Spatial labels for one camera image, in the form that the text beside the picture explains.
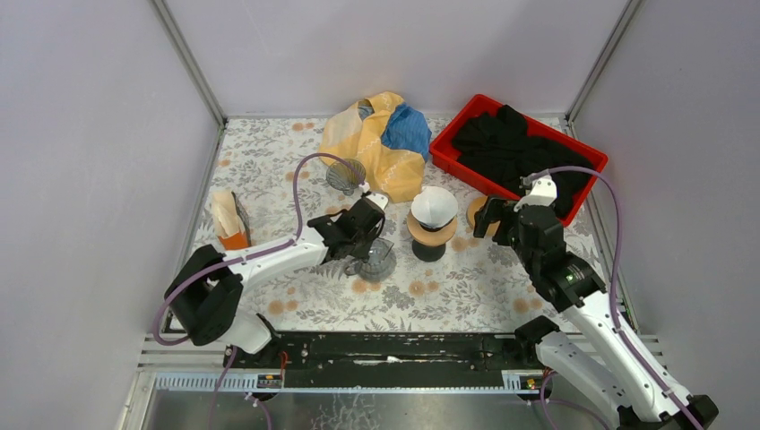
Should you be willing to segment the clear glass pitcher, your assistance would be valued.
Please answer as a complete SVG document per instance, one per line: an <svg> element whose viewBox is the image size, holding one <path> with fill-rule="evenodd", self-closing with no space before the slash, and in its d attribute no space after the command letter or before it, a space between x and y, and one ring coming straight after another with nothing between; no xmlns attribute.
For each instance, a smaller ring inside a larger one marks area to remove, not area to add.
<svg viewBox="0 0 760 430"><path fill-rule="evenodd" d="M370 246L367 257L350 262L344 269L344 274L349 277L358 276L366 282L378 283L393 274L396 262L393 242L377 238Z"/></svg>

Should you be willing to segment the wooden ring holder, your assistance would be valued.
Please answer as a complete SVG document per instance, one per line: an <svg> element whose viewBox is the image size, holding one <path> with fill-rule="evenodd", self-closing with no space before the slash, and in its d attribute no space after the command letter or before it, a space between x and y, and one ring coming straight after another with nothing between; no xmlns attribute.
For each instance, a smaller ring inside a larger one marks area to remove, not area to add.
<svg viewBox="0 0 760 430"><path fill-rule="evenodd" d="M445 245L453 238L458 227L458 219L453 218L438 231L428 231L413 217L411 212L407 214L406 223L413 240L424 246Z"/></svg>
<svg viewBox="0 0 760 430"><path fill-rule="evenodd" d="M468 221L468 225L471 228L471 230L474 230L475 228L475 215L476 213L484 206L486 203L488 197L486 195L481 195L480 197L475 198L468 206L468 209L466 211L466 218Z"/></svg>

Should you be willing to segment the dark glass carafe red rim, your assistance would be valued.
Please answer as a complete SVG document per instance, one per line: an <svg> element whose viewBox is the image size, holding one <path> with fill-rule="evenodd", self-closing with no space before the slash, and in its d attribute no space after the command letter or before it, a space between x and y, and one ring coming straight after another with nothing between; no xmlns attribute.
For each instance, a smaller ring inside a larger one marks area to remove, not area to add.
<svg viewBox="0 0 760 430"><path fill-rule="evenodd" d="M424 245L417 239L413 239L411 250L422 262L436 262L445 254L446 243L442 243L441 245Z"/></svg>

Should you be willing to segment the white paper coffee filter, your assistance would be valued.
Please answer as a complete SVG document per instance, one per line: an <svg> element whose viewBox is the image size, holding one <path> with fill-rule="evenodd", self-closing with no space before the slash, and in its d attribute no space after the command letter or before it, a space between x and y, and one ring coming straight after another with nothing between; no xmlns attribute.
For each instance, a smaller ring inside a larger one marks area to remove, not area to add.
<svg viewBox="0 0 760 430"><path fill-rule="evenodd" d="M458 211L456 197L450 191L432 185L423 186L410 206L413 217L430 227L445 226L456 217Z"/></svg>

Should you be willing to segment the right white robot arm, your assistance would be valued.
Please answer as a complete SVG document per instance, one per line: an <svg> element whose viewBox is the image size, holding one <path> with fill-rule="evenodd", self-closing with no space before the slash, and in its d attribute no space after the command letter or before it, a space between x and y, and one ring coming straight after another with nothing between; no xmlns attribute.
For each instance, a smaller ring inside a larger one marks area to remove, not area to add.
<svg viewBox="0 0 760 430"><path fill-rule="evenodd" d="M707 395L678 383L610 303L609 290L589 263L571 253L564 227L547 206L490 196L474 213L473 234L510 247L536 292L570 321L600 359L582 352L547 317L515 331L522 367L552 369L584 394L615 429L706 429L719 414Z"/></svg>

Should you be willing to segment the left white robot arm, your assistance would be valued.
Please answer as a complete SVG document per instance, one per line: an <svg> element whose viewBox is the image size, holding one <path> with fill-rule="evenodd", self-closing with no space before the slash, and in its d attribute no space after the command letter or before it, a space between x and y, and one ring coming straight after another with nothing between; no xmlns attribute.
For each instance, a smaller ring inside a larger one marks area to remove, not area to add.
<svg viewBox="0 0 760 430"><path fill-rule="evenodd" d="M347 258L366 260L379 238L388 198L363 193L349 209L309 220L301 232L259 246L220 252L195 250L164 294L171 312L197 347L220 341L243 351L258 368L278 356L274 331L264 318L244 310L244 294L280 276Z"/></svg>

